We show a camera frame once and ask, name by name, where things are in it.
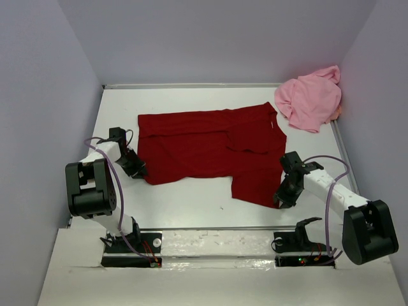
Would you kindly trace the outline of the red t shirt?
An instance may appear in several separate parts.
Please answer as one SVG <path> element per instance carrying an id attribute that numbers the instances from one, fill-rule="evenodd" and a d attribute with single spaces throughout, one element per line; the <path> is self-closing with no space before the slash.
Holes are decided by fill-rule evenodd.
<path id="1" fill-rule="evenodd" d="M 138 116 L 138 156 L 151 185 L 231 177 L 234 199 L 278 208 L 286 135 L 269 103 Z"/>

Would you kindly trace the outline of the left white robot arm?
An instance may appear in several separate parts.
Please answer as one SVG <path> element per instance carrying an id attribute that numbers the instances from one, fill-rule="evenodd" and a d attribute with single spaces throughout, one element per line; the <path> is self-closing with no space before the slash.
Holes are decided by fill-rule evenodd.
<path id="1" fill-rule="evenodd" d="M 65 166 L 69 212 L 73 217 L 92 220 L 110 235 L 102 239 L 108 247 L 119 243 L 124 250 L 138 253 L 142 244 L 134 217 L 124 213 L 124 193 L 114 164 L 131 179 L 147 176 L 145 162 L 129 146 L 128 131 L 111 127 L 108 138 L 89 138 L 92 152 L 81 161 Z"/>

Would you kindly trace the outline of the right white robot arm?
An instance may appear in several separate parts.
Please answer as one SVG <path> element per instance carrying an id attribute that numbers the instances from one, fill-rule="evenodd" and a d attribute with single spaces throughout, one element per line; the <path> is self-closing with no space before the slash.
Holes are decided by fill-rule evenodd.
<path id="1" fill-rule="evenodd" d="M 325 251 L 329 258 L 345 254 L 355 265 L 394 254 L 399 244 L 388 205 L 368 200 L 339 184 L 314 157 L 297 152 L 280 158 L 285 176 L 273 200 L 279 208 L 294 207 L 307 191 L 324 203 L 324 217 L 297 222 L 293 231 L 275 232 L 277 254 Z"/>

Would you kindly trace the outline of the pink t shirt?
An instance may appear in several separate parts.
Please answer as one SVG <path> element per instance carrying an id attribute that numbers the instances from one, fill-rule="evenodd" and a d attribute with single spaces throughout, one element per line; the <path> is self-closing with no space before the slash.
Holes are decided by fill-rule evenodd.
<path id="1" fill-rule="evenodd" d="M 318 133 L 341 114 L 337 65 L 292 78 L 275 91 L 275 104 L 293 128 Z"/>

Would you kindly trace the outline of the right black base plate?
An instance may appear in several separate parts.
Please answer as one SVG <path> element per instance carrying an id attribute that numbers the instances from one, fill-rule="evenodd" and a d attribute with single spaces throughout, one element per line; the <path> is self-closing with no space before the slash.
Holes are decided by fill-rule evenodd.
<path id="1" fill-rule="evenodd" d="M 278 268 L 335 266 L 335 262 L 327 255 L 323 244 L 300 242 L 294 231 L 274 232 L 271 248 L 275 253 L 275 266 Z"/>

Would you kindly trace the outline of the metal rail at front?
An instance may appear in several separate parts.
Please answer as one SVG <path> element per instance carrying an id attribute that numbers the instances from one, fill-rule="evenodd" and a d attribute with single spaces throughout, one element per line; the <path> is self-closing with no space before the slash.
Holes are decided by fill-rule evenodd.
<path id="1" fill-rule="evenodd" d="M 178 227 L 178 228 L 140 228 L 142 231 L 170 231 L 170 230 L 294 230 L 295 225 L 289 226 L 229 226 L 229 227 Z"/>

